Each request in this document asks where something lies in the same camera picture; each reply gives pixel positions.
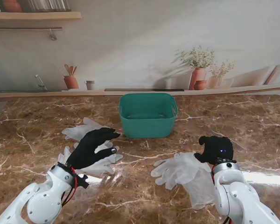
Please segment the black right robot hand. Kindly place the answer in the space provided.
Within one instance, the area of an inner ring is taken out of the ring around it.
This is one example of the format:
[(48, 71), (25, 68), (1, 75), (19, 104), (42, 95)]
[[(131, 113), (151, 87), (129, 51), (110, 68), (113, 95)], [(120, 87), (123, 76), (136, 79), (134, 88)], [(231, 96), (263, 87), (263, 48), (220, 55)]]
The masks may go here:
[(227, 137), (202, 136), (199, 144), (204, 145), (204, 151), (202, 154), (194, 153), (194, 157), (201, 163), (216, 165), (223, 160), (233, 160), (233, 145)]

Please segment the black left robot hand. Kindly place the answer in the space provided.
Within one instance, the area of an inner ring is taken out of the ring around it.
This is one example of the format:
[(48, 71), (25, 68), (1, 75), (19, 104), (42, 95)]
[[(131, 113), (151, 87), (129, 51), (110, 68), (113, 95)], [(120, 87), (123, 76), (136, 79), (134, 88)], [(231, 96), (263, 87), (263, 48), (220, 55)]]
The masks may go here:
[(88, 132), (81, 140), (76, 149), (68, 157), (66, 164), (73, 169), (83, 169), (95, 162), (109, 157), (117, 152), (116, 148), (107, 148), (95, 153), (95, 149), (107, 140), (118, 138), (120, 133), (115, 129), (103, 127)]

